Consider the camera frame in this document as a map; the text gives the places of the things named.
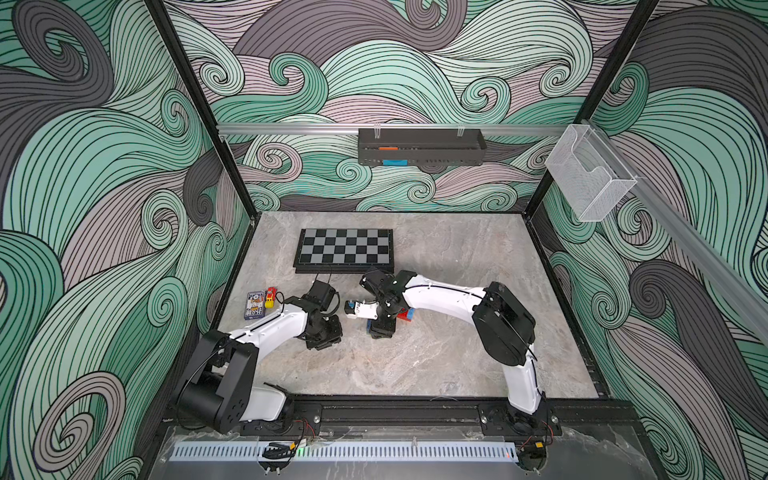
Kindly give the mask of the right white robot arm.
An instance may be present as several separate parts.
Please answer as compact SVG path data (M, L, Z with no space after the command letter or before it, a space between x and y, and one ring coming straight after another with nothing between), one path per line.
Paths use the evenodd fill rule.
M505 285L494 281L484 288L458 286L413 271L391 274L378 269L364 274L360 285L374 299L347 300L343 308L347 316L366 321L372 338L392 337L397 320L410 318L416 310L464 321L475 327L486 353L502 365L509 406L529 415L539 409L543 393L536 372L536 320Z

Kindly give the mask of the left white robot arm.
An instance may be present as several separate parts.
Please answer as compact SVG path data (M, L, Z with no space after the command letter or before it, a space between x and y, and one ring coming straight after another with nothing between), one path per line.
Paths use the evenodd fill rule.
M244 328L207 332L172 394L177 419L191 419L219 433L243 422L277 420L288 394L254 384L259 360L291 339L304 341L310 350L322 350L339 343L342 336L336 314L297 297Z

